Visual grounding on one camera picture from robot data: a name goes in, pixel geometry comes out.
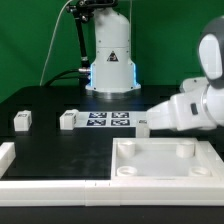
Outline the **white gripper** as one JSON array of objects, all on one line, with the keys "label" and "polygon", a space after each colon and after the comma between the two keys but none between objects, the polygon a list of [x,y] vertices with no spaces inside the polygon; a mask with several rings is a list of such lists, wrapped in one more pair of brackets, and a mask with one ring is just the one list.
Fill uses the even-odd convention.
[{"label": "white gripper", "polygon": [[152,107],[146,112],[148,127],[151,130],[185,130],[186,104],[186,97],[183,94],[176,94],[168,101]]}]

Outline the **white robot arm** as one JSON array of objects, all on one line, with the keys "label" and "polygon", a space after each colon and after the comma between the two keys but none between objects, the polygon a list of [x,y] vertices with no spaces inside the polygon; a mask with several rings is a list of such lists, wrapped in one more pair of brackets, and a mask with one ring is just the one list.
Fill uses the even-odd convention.
[{"label": "white robot arm", "polygon": [[[96,57],[90,65],[89,92],[120,96],[141,89],[140,73],[168,80],[191,71],[181,45],[168,34],[163,43],[141,43],[141,56],[133,60],[130,21],[107,8],[95,12],[94,25]],[[199,77],[183,80],[178,94],[146,112],[151,130],[224,126],[224,16],[205,27],[197,56]]]}]

